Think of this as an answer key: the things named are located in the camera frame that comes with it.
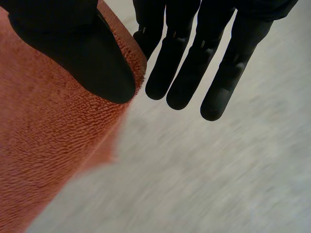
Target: hand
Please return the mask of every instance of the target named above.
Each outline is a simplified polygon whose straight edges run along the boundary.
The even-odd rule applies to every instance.
[[[183,109],[191,100],[235,8],[238,9],[232,37],[201,105],[201,115],[214,121],[221,117],[257,44],[268,34],[274,20],[285,17],[298,0],[133,0],[138,31],[134,38],[150,58],[160,42],[166,8],[168,31],[155,67],[146,84],[147,95]],[[188,44],[194,15],[198,13],[196,36],[172,83]]]
[[[114,103],[135,93],[124,59],[98,0],[0,0],[16,33],[66,69],[86,90]]]

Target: gray carpet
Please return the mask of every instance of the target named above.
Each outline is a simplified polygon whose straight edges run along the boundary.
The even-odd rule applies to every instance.
[[[133,33],[132,1],[107,3]],[[207,122],[199,108],[231,21],[189,106],[141,91],[118,162],[68,184],[29,232],[309,233],[310,21],[311,1],[299,0],[258,46],[224,116]]]

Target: gloved hand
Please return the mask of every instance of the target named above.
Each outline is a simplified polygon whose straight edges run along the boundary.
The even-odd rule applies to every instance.
[[[0,0],[16,33],[66,69],[85,89],[114,103],[135,93],[123,57],[98,0]]]
[[[227,23],[234,10],[238,9],[231,40],[201,105],[203,118],[210,121],[219,119],[257,44],[268,34],[273,21],[285,17],[297,1],[133,0],[139,24],[134,38],[147,58],[160,42],[166,8],[168,31],[146,84],[147,95],[159,100],[168,92],[167,103],[171,108],[185,108],[217,50]],[[198,10],[194,43],[169,89]]]

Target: glove finger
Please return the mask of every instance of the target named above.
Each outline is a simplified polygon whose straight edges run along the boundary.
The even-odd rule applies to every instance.
[[[214,121],[222,116],[257,44],[268,34],[272,23],[238,11],[231,40],[201,105],[203,118]]]
[[[200,0],[169,0],[166,15],[168,31],[146,85],[147,95],[159,100],[168,91],[189,41],[194,15]]]
[[[92,18],[90,23],[73,23],[61,30],[57,28],[59,18],[56,14],[56,25],[48,21],[51,27],[47,28],[55,28],[56,32],[41,31],[40,27],[35,31],[32,27],[29,29],[25,18],[15,17],[15,14],[10,14],[9,18],[13,29],[27,44],[57,62],[86,90],[114,103],[126,103],[136,90],[131,68],[96,5],[86,12],[90,15],[85,18]],[[31,26],[35,26],[36,20],[31,22]]]
[[[233,13],[234,8],[230,6],[202,1],[194,43],[167,94],[167,103],[171,108],[181,110],[191,100]]]
[[[133,0],[133,4],[139,24],[133,37],[148,60],[162,37],[165,0]]]

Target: orange towel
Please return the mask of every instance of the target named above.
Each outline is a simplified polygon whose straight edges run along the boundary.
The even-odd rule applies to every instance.
[[[141,86],[146,59],[109,7],[110,25]],[[109,161],[128,104],[84,90],[26,45],[0,8],[0,233],[20,233],[78,171]]]

